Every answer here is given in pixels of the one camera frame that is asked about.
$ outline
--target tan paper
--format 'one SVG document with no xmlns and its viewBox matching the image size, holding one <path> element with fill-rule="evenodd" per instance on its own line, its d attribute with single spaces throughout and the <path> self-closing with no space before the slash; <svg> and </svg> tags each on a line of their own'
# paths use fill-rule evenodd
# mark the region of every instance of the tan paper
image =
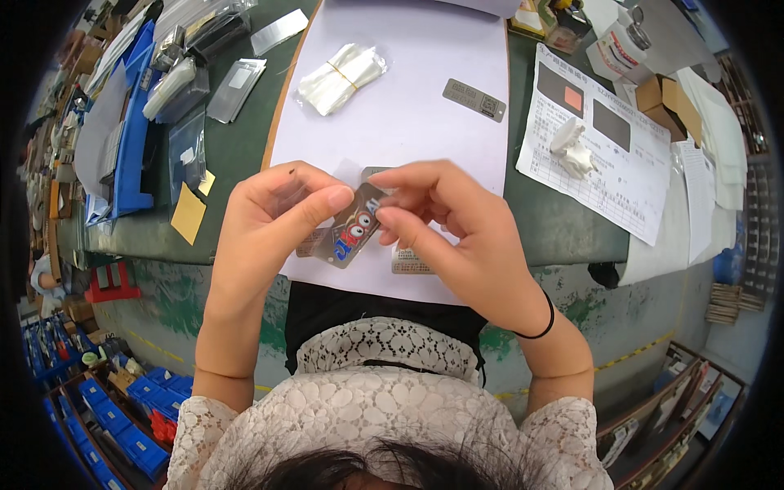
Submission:
<svg viewBox="0 0 784 490">
<path fill-rule="evenodd" d="M 209 190 L 212 189 L 212 184 L 213 183 L 215 183 L 215 176 L 212 174 L 212 172 L 210 172 L 208 170 L 207 171 L 207 180 L 205 180 L 204 182 L 200 183 L 198 185 L 198 189 L 200 190 L 200 192 L 202 194 L 204 194 L 204 196 L 209 196 Z"/>
<path fill-rule="evenodd" d="M 196 240 L 196 233 L 198 233 L 201 219 L 204 218 L 206 210 L 207 206 L 183 182 L 180 189 L 180 199 L 177 201 L 177 207 L 174 210 L 174 216 L 172 216 L 172 226 L 191 245 Z"/>
</svg>

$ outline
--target rubber band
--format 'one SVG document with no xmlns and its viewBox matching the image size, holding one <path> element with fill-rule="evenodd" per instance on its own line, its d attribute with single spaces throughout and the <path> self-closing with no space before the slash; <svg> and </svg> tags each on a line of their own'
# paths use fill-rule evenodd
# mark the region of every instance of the rubber band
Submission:
<svg viewBox="0 0 784 490">
<path fill-rule="evenodd" d="M 354 85 L 354 83 L 353 83 L 351 80 L 349 80 L 349 79 L 348 79 L 348 77 L 347 77 L 346 75 L 344 75 L 343 73 L 341 73 L 341 72 L 340 72 L 340 70 L 338 70 L 337 68 L 335 68 L 335 65 L 333 65 L 333 64 L 331 64 L 331 63 L 329 63 L 329 62 L 327 62 L 327 64 L 328 64 L 329 66 L 331 66 L 331 67 L 332 67 L 332 69 L 333 69 L 334 71 L 337 71 L 337 72 L 338 72 L 338 74 L 339 74 L 341 77 L 345 78 L 345 79 L 346 79 L 346 82 L 349 82 L 349 83 L 351 84 L 351 86 L 352 86 L 352 87 L 354 87 L 354 90 L 359 90 L 359 88 L 358 88 L 356 85 Z"/>
<path fill-rule="evenodd" d="M 542 333 L 540 333 L 540 334 L 538 334 L 537 336 L 534 336 L 534 337 L 524 336 L 523 334 L 517 333 L 517 332 L 515 332 L 514 335 L 516 335 L 518 337 L 522 337 L 523 339 L 526 339 L 526 340 L 536 340 L 536 339 L 540 339 L 540 338 L 544 337 L 545 335 L 547 335 L 547 333 L 550 331 L 550 329 L 553 328 L 553 323 L 555 322 L 555 309 L 553 308 L 553 302 L 550 301 L 550 297 L 547 295 L 546 292 L 544 292 L 544 289 L 542 289 L 542 294 L 544 294 L 544 297 L 547 298 L 547 304 L 550 305 L 550 323 L 548 324 L 547 328 L 545 328 L 544 332 L 542 332 Z"/>
</svg>

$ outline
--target black pants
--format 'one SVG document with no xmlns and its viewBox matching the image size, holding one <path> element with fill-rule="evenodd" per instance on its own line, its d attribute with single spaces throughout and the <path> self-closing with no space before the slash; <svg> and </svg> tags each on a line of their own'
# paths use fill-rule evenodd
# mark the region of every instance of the black pants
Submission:
<svg viewBox="0 0 784 490">
<path fill-rule="evenodd" d="M 471 347 L 477 355 L 477 369 L 485 363 L 479 353 L 479 331 L 487 320 L 469 307 L 420 303 L 292 281 L 285 327 L 286 368 L 294 374 L 296 352 L 310 337 L 336 325 L 370 317 L 400 318 L 425 325 Z"/>
</svg>

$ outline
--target woman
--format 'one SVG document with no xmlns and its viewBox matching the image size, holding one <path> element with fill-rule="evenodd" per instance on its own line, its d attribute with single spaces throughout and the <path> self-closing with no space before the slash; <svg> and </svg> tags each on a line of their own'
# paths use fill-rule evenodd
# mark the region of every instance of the woman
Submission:
<svg viewBox="0 0 784 490">
<path fill-rule="evenodd" d="M 293 175 L 310 194 L 273 220 L 275 191 Z M 380 243 L 410 247 L 476 314 L 517 334 L 533 373 L 522 427 L 477 385 L 478 316 L 467 308 L 443 310 L 451 327 L 427 313 L 439 306 L 422 303 L 336 314 L 329 310 L 342 310 L 339 297 L 350 293 L 295 304 L 318 297 L 295 294 L 299 283 L 286 323 L 287 341 L 301 339 L 288 345 L 296 374 L 254 404 L 267 290 L 295 247 L 354 196 L 290 162 L 240 182 L 229 199 L 169 488 L 612 488 L 596 456 L 590 350 L 528 272 L 505 201 L 444 161 L 370 182 L 397 189 L 376 212 Z M 460 243 L 431 230 L 431 220 Z M 353 321 L 318 324 L 330 315 Z"/>
</svg>

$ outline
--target bottle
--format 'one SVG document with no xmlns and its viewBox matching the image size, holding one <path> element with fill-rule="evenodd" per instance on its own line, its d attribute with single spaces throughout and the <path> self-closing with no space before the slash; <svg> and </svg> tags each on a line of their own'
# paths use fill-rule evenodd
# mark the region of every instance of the bottle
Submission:
<svg viewBox="0 0 784 490">
<path fill-rule="evenodd" d="M 611 82 L 645 62 L 645 50 L 651 47 L 651 40 L 641 26 L 642 9 L 636 6 L 631 12 L 629 15 L 619 6 L 618 19 L 586 49 L 593 72 Z"/>
</svg>

